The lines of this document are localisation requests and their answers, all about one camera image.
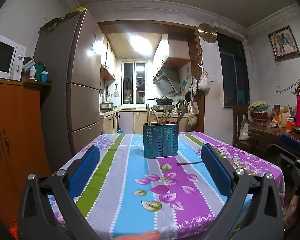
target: blue bottle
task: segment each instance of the blue bottle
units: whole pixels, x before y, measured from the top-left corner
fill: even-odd
[[[123,134],[123,130],[121,128],[119,128],[119,130],[117,131],[117,134]]]

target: chair backrest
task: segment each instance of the chair backrest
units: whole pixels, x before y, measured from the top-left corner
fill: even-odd
[[[234,147],[236,147],[238,140],[239,140],[240,128],[241,128],[241,123],[243,121],[243,116],[245,116],[245,120],[248,119],[248,106],[249,105],[233,106],[232,146],[234,146]]]

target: blue gripper pad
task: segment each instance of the blue gripper pad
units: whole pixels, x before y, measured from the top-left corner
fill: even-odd
[[[79,161],[81,163],[68,180],[68,195],[71,199],[78,197],[81,194],[99,160],[99,148],[96,146],[91,146],[87,153],[80,160],[74,161]]]
[[[279,136],[279,141],[291,149],[300,152],[300,142],[293,139],[292,137],[282,134]]]
[[[230,177],[227,170],[224,168],[221,162],[228,162],[226,159],[222,159],[217,156],[217,153],[211,147],[210,144],[205,144],[201,149],[201,159],[203,160],[204,165],[209,171],[214,183],[216,184],[220,194],[230,198],[233,193],[233,181]]]

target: stainless steel refrigerator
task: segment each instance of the stainless steel refrigerator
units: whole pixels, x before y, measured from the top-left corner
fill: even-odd
[[[52,172],[100,135],[99,79],[102,32],[88,10],[44,28],[34,59],[48,71],[52,88],[41,106],[42,132]]]

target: blue utensil holder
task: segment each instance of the blue utensil holder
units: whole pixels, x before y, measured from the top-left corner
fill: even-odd
[[[179,124],[143,124],[144,157],[148,159],[178,155]]]

